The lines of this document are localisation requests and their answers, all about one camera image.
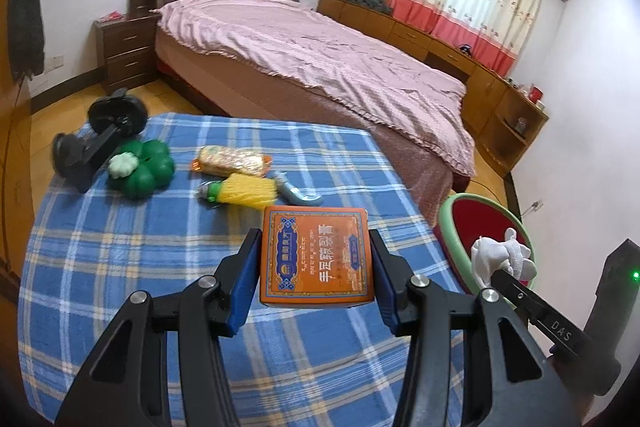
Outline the wooden wardrobe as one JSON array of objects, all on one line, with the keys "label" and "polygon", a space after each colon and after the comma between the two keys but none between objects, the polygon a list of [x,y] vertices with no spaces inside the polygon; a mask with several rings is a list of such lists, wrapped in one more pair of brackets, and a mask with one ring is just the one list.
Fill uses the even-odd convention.
[{"label": "wooden wardrobe", "polygon": [[9,58],[9,0],[1,0],[1,296],[16,303],[34,223],[30,179],[30,93],[13,78]]}]

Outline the white glove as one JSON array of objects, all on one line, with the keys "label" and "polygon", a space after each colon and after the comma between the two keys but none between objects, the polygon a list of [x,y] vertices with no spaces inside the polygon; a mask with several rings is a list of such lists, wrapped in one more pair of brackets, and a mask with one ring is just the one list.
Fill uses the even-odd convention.
[{"label": "white glove", "polygon": [[498,242],[480,236],[471,247],[472,277],[479,288],[490,285],[492,274],[504,271],[521,282],[530,282],[537,275],[532,250],[518,241],[514,228],[504,231],[504,239]]}]

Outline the long wooden cabinet desk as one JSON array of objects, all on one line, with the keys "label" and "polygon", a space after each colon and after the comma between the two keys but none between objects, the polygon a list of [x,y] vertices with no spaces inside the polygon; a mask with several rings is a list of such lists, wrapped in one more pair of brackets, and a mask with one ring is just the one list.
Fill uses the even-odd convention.
[{"label": "long wooden cabinet desk", "polygon": [[394,46],[466,88],[461,116],[484,161],[507,176],[534,143],[548,116],[526,93],[475,58],[389,15],[346,0],[319,0],[317,11]]}]

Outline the red bin with green rim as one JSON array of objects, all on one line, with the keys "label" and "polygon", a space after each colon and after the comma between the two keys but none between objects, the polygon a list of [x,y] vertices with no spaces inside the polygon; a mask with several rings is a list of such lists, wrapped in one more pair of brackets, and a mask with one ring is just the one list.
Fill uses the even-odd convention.
[{"label": "red bin with green rim", "polygon": [[529,259],[535,261],[534,246],[523,223],[498,202],[461,193],[449,196],[440,207],[434,234],[466,293],[477,294],[480,290],[472,277],[472,245],[481,237],[502,241],[507,229],[515,231],[518,243],[530,250]]}]

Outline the red cup on cabinet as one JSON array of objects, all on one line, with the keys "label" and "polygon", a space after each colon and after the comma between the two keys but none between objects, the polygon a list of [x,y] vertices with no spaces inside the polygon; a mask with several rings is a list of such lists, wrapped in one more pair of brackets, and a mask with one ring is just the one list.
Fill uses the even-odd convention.
[{"label": "red cup on cabinet", "polygon": [[536,104],[542,98],[542,91],[538,87],[533,86],[529,90],[528,98],[529,101]]}]

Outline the orange ointment box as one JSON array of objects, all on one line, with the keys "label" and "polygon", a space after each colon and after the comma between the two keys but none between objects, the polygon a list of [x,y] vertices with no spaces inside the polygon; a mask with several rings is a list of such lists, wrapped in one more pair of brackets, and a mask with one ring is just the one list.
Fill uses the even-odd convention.
[{"label": "orange ointment box", "polygon": [[269,206],[259,300],[281,308],[352,307],[374,298],[363,208]]}]

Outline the dark wooden nightstand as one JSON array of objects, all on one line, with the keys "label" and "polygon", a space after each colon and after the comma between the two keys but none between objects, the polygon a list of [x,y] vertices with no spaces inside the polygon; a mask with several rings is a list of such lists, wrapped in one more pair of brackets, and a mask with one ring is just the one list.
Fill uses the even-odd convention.
[{"label": "dark wooden nightstand", "polygon": [[94,22],[96,56],[107,94],[134,89],[157,77],[155,34],[158,15],[144,14],[109,22]]}]

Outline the pink bed cover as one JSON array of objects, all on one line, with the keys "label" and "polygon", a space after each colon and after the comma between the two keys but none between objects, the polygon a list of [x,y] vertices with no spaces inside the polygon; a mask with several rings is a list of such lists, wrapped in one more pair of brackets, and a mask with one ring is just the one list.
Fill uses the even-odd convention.
[{"label": "pink bed cover", "polygon": [[156,12],[162,34],[180,46],[316,90],[474,176],[465,87],[454,77],[296,1],[177,0]]}]

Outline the black suction mount stand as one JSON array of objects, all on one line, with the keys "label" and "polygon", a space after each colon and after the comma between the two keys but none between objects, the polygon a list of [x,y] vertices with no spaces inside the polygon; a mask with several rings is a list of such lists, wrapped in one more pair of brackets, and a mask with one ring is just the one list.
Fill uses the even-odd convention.
[{"label": "black suction mount stand", "polygon": [[55,173],[86,193],[104,162],[122,142],[145,128],[149,113],[144,103],[126,88],[102,96],[88,109],[90,138],[58,133],[52,142],[52,165]]}]

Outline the light blue curved tube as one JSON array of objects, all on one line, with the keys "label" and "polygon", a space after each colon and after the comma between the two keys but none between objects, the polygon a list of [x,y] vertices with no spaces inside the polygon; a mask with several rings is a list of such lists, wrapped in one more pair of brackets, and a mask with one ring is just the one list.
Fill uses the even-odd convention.
[{"label": "light blue curved tube", "polygon": [[278,194],[293,206],[317,207],[322,203],[322,196],[317,193],[305,193],[293,184],[286,174],[281,171],[273,171],[271,179],[276,184]]}]

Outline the green clover toy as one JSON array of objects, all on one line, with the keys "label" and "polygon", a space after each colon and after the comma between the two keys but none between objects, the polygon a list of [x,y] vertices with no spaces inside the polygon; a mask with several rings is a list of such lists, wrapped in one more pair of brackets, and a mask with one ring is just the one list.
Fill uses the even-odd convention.
[{"label": "green clover toy", "polygon": [[175,170],[164,141],[132,140],[122,144],[108,161],[107,185],[128,199],[147,199],[168,187]]}]

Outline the dark clothes pile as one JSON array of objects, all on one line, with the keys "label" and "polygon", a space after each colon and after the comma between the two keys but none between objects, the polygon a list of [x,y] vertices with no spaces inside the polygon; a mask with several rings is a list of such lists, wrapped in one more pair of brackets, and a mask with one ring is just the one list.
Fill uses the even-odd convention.
[{"label": "dark clothes pile", "polygon": [[373,10],[385,15],[392,15],[393,9],[385,2],[385,0],[345,0],[346,2],[356,4],[362,8]]}]

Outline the black jacket hanging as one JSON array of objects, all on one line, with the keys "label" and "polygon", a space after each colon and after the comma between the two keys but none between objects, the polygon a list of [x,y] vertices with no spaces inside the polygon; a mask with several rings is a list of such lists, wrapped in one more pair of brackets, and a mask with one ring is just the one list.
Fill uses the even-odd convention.
[{"label": "black jacket hanging", "polygon": [[9,59],[13,79],[41,75],[44,69],[44,30],[40,0],[9,0]]}]

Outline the small green white bottle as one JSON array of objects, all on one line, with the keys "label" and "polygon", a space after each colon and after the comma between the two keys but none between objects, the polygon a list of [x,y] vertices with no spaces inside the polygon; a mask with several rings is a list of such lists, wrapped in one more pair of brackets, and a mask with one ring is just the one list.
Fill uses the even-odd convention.
[{"label": "small green white bottle", "polygon": [[205,200],[207,204],[219,205],[221,189],[221,181],[204,182],[198,187],[198,197]]}]

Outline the blue plaid table blanket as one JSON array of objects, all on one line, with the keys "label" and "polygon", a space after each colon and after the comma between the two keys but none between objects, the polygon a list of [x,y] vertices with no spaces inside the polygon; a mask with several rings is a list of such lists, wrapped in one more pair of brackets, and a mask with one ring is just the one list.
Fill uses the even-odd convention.
[{"label": "blue plaid table blanket", "polygon": [[[324,205],[361,207],[396,255],[452,291],[458,284],[430,226],[372,136],[352,128],[168,113],[145,139],[164,141],[176,173],[165,191],[131,202],[99,174],[86,193],[54,178],[30,233],[17,338],[26,398],[55,418],[106,325],[138,289],[181,291],[237,251],[262,216],[199,200],[191,164],[201,147],[259,150]],[[387,426],[408,343],[375,305],[266,308],[253,303],[238,335],[222,340],[233,403],[245,426]]]}]

